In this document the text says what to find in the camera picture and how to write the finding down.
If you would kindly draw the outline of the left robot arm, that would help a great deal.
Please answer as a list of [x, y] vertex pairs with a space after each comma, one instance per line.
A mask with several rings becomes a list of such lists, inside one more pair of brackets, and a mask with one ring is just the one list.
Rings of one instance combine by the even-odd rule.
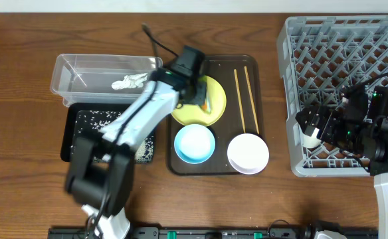
[[84, 238], [126, 237], [130, 223], [124, 207], [134, 184], [136, 151], [178, 105], [210, 108], [204, 61], [204, 52], [184, 46], [149, 75], [140, 97], [119, 118], [76, 138], [65, 190], [88, 211]]

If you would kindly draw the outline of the green snack wrapper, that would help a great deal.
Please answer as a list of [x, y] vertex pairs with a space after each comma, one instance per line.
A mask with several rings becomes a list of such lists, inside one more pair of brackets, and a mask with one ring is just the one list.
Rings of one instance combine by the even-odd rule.
[[211, 103], [209, 99], [209, 95], [206, 94], [204, 97], [204, 102], [200, 105], [200, 108], [206, 113], [210, 114], [211, 113]]

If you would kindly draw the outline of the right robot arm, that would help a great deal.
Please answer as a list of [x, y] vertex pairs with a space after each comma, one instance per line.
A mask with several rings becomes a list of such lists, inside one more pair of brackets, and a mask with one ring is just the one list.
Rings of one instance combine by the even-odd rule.
[[372, 95], [366, 87], [385, 77], [388, 72], [343, 90], [343, 110], [315, 105], [296, 114], [305, 136], [352, 153], [357, 162], [369, 159], [363, 169], [374, 178], [379, 238], [388, 238], [388, 87], [376, 86]]

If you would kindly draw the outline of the white cup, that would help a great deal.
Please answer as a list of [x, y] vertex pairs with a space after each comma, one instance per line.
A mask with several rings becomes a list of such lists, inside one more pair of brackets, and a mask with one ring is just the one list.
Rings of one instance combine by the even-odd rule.
[[308, 136], [308, 135], [303, 135], [303, 147], [305, 148], [315, 148], [317, 146], [319, 146], [321, 143], [321, 140], [320, 139], [317, 139], [315, 137], [311, 137], [311, 136]]

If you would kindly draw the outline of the light blue bowl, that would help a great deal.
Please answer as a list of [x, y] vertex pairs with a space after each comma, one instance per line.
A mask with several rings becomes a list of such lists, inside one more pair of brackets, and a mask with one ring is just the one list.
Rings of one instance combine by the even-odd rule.
[[212, 156], [216, 140], [209, 128], [191, 124], [182, 127], [177, 132], [173, 146], [180, 160], [196, 165], [206, 162]]

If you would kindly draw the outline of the white tissue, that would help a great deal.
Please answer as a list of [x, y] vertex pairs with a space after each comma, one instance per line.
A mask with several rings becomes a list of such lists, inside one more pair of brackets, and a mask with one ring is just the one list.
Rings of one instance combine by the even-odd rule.
[[147, 78], [148, 73], [126, 75], [122, 80], [113, 82], [112, 89], [123, 90], [143, 88], [144, 82], [147, 80]]

